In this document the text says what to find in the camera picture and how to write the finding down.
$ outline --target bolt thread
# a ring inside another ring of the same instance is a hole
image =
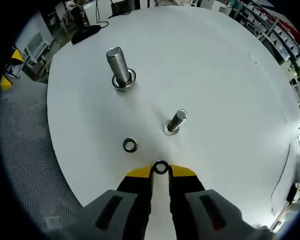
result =
[[[122,49],[118,46],[111,48],[106,52],[106,59],[108,60],[118,84],[128,82],[130,73]]]

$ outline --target gray perforated floor mat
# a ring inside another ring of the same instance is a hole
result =
[[[73,224],[82,208],[59,167],[49,132],[47,84],[16,79],[0,96],[0,144],[15,193],[41,229]]]

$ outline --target desk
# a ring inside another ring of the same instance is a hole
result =
[[[106,52],[115,46],[136,72],[128,93],[111,82]],[[179,109],[188,119],[168,136],[163,126]],[[52,60],[47,114],[58,163],[83,206],[132,169],[165,160],[194,170],[248,223],[270,226],[289,145],[293,158],[299,148],[300,111],[278,63],[235,20],[198,7],[133,11],[65,45]],[[134,153],[122,147],[128,137],[138,141]],[[156,238],[176,239],[167,175],[154,177],[145,239]]]

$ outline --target metal washer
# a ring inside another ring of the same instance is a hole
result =
[[[158,166],[161,164],[165,166],[165,169],[163,171],[158,170]],[[162,160],[156,161],[155,164],[153,165],[153,170],[156,174],[159,174],[159,175],[166,174],[169,170],[169,164],[166,161],[162,161]]]
[[[128,148],[127,144],[128,143],[133,143],[133,148]],[[128,137],[126,138],[124,141],[123,141],[123,149],[127,152],[127,153],[134,153],[135,151],[137,151],[138,149],[138,142],[137,140],[135,140],[134,138],[132,137]]]
[[[171,122],[171,120],[168,120],[168,121],[165,123],[165,125],[163,126],[163,130],[164,130],[164,132],[165,132],[167,135],[172,136],[172,135],[175,135],[175,134],[177,134],[177,133],[179,132],[180,127],[178,127],[175,131],[169,131],[168,125],[169,125],[170,122]]]
[[[130,73],[130,79],[123,85],[120,85],[118,83],[116,76],[112,77],[112,85],[114,86],[114,88],[116,90],[126,92],[134,85],[136,78],[137,78],[136,72],[130,68],[128,68],[128,72]]]

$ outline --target small bolt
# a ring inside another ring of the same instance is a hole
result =
[[[188,113],[184,109],[180,109],[179,111],[176,112],[176,114],[173,116],[172,120],[167,126],[167,129],[170,132],[176,131],[181,124],[184,123],[184,121],[187,119]]]

